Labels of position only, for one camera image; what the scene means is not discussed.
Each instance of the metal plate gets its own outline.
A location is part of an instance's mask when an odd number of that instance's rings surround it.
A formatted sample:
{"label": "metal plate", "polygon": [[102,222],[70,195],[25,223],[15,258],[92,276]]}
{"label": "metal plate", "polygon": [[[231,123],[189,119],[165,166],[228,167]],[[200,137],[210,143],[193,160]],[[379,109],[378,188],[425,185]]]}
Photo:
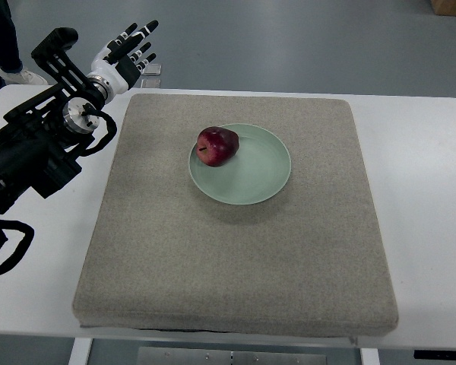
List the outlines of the metal plate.
{"label": "metal plate", "polygon": [[146,68],[142,70],[142,75],[144,76],[155,76],[160,75],[160,68],[162,65],[160,63],[149,63]]}
{"label": "metal plate", "polygon": [[159,78],[144,78],[140,84],[142,89],[155,89],[160,87]]}
{"label": "metal plate", "polygon": [[139,348],[137,365],[230,365],[231,351]]}
{"label": "metal plate", "polygon": [[232,365],[326,365],[325,355],[234,351]]}
{"label": "metal plate", "polygon": [[325,355],[185,348],[138,350],[137,365],[326,365]]}

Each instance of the white robotic hand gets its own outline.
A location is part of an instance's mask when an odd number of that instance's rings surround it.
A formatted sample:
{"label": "white robotic hand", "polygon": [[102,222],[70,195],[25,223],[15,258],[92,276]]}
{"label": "white robotic hand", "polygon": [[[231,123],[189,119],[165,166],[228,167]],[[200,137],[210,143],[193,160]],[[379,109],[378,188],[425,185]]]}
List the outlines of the white robotic hand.
{"label": "white robotic hand", "polygon": [[157,21],[151,21],[132,34],[137,28],[137,24],[133,23],[96,55],[91,63],[91,73],[87,78],[102,93],[105,103],[109,103],[115,95],[123,94],[132,88],[140,77],[141,71],[155,59],[155,53],[151,53],[146,59],[139,61],[144,52],[150,48],[149,42],[131,55],[128,54],[137,48],[158,24]]}

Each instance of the person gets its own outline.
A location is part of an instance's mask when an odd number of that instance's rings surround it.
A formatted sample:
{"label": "person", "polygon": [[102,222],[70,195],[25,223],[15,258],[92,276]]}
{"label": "person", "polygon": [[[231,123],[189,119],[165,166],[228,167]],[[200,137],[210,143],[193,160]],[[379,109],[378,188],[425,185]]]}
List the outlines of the person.
{"label": "person", "polygon": [[10,7],[7,0],[0,0],[0,89],[6,84],[48,83],[45,78],[28,71],[22,64]]}

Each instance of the white table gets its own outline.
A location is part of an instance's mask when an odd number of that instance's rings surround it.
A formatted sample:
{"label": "white table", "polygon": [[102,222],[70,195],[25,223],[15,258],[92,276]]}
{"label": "white table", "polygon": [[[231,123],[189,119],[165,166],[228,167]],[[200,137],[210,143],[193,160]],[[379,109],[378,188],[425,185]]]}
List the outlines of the white table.
{"label": "white table", "polygon": [[[0,91],[2,116],[44,87]],[[456,99],[357,95],[267,94],[205,90],[133,89],[103,110],[119,127],[135,93],[329,97],[352,108],[400,314],[380,338],[289,338],[261,335],[80,328],[71,312],[115,152],[78,160],[83,171],[42,199],[25,192],[3,216],[36,231],[24,259],[0,277],[0,334],[137,338],[250,344],[456,349]],[[95,132],[100,138],[103,130]],[[8,234],[17,242],[19,234]],[[11,251],[8,244],[2,259]]]}

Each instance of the plate rim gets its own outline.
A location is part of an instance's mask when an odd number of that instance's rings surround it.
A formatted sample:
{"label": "plate rim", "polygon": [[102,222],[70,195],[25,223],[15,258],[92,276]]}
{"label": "plate rim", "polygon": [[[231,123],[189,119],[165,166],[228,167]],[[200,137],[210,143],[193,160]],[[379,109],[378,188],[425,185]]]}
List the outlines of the plate rim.
{"label": "plate rim", "polygon": [[219,127],[228,127],[230,125],[249,125],[251,127],[256,127],[258,129],[262,129],[264,131],[266,131],[267,133],[270,133],[271,135],[273,135],[282,145],[283,145],[283,148],[284,150],[287,152],[287,156],[289,158],[289,173],[287,174],[287,177],[284,179],[283,181],[283,184],[282,186],[272,195],[266,197],[266,198],[263,198],[261,200],[257,200],[256,202],[248,202],[248,203],[233,203],[233,202],[225,202],[224,200],[221,200],[221,199],[218,199],[218,198],[215,198],[209,194],[207,194],[200,186],[199,184],[196,182],[195,178],[193,177],[192,175],[192,170],[191,170],[191,156],[192,156],[192,152],[193,150],[196,148],[196,144],[197,142],[194,144],[194,146],[192,147],[192,149],[190,150],[189,154],[188,154],[188,171],[189,171],[189,175],[191,177],[191,180],[192,182],[198,187],[198,189],[203,193],[205,194],[206,196],[212,198],[213,200],[216,200],[217,202],[221,202],[221,203],[224,203],[224,204],[228,204],[228,205],[253,205],[253,204],[258,204],[258,203],[261,203],[261,202],[264,202],[270,198],[272,198],[273,196],[275,196],[276,194],[278,194],[280,192],[280,190],[282,190],[282,188],[287,184],[287,182],[289,181],[289,178],[290,178],[290,174],[292,173],[292,157],[290,156],[290,152],[289,152],[289,148],[287,148],[286,144],[273,132],[269,131],[268,129],[264,128],[264,127],[261,127],[259,125],[256,125],[256,124],[251,124],[251,123],[229,123],[229,124],[222,124],[222,125],[219,125]]}

